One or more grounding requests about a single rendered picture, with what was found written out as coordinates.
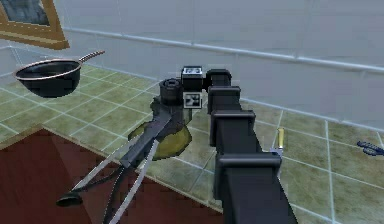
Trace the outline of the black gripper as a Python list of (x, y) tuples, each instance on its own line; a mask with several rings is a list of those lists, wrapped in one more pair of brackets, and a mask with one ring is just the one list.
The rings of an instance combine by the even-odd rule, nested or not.
[[(182, 123), (187, 126), (191, 120), (191, 113), (185, 114), (183, 108), (183, 88), (180, 79), (166, 79), (159, 83), (160, 95), (153, 98), (150, 108), (152, 119), (150, 121), (160, 121)], [(140, 163), (131, 165), (130, 168), (137, 167)]]

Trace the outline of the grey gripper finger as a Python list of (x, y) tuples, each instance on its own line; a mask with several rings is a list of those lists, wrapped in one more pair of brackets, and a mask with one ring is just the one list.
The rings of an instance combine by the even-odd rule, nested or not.
[(94, 167), (83, 179), (81, 179), (69, 192), (65, 193), (60, 199), (58, 199), (56, 201), (56, 205), (60, 207), (80, 205), (83, 203), (83, 200), (79, 195), (80, 192), (84, 192), (94, 186), (105, 183), (106, 181), (110, 180), (112, 177), (117, 175), (121, 170), (130, 168), (131, 164), (129, 162), (121, 160), (120, 165), (115, 171), (113, 171), (107, 177), (93, 181), (96, 175), (100, 171), (102, 171), (108, 164), (110, 164), (114, 159), (116, 159), (120, 155), (125, 155), (130, 149), (130, 147), (133, 146), (139, 138), (140, 135), (132, 138), (126, 144), (124, 144), (120, 148), (116, 149), (113, 153), (108, 155), (103, 161), (101, 161), (96, 167)]
[(144, 180), (144, 177), (145, 177), (145, 174), (149, 168), (149, 165), (151, 164), (152, 160), (153, 160), (153, 157), (157, 151), (157, 147), (159, 145), (159, 142), (158, 141), (154, 141), (151, 145), (151, 149), (149, 151), (149, 154), (145, 157), (145, 162), (144, 162), (144, 165), (137, 177), (137, 179), (135, 180), (133, 186), (130, 188), (129, 192), (127, 193), (126, 197), (124, 198), (124, 201), (122, 202), (122, 204), (120, 205), (120, 207), (117, 209), (117, 211), (115, 212), (114, 216), (110, 219), (110, 221), (108, 222), (108, 224), (117, 224), (121, 217), (123, 216), (125, 210), (128, 208), (128, 206), (130, 205), (131, 201), (133, 200), (137, 190), (139, 189), (142, 181)]

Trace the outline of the olive green plate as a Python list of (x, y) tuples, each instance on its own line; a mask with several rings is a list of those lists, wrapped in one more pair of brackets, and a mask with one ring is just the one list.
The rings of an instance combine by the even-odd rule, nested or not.
[(129, 135), (135, 140), (121, 157), (121, 163), (134, 165), (152, 156), (152, 161), (180, 155), (191, 143), (192, 135), (182, 123), (148, 121), (142, 123)]

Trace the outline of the black pan with copper rim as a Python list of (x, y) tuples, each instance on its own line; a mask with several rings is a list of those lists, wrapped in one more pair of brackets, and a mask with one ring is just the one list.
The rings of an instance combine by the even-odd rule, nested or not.
[(104, 50), (99, 50), (79, 59), (56, 58), (34, 62), (16, 70), (13, 77), (39, 97), (63, 97), (77, 88), (83, 63), (104, 53)]

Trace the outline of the wooden framed picture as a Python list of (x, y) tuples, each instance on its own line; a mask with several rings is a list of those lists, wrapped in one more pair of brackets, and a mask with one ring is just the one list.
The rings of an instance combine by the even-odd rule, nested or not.
[(0, 0), (0, 39), (53, 50), (69, 47), (54, 0)]

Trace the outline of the blue utensil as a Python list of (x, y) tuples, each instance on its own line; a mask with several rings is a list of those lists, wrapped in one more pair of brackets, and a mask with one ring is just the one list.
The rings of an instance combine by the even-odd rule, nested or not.
[(358, 141), (357, 145), (363, 149), (363, 152), (370, 156), (384, 156), (384, 149), (369, 142)]

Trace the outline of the yellow handled knife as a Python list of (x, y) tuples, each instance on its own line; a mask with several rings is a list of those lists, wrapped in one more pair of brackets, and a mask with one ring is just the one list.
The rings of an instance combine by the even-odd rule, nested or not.
[(284, 134), (285, 130), (283, 128), (278, 128), (277, 129), (278, 134), (277, 134), (277, 146), (276, 147), (271, 147), (270, 152), (278, 156), (280, 160), (282, 160), (282, 155), (284, 152)]

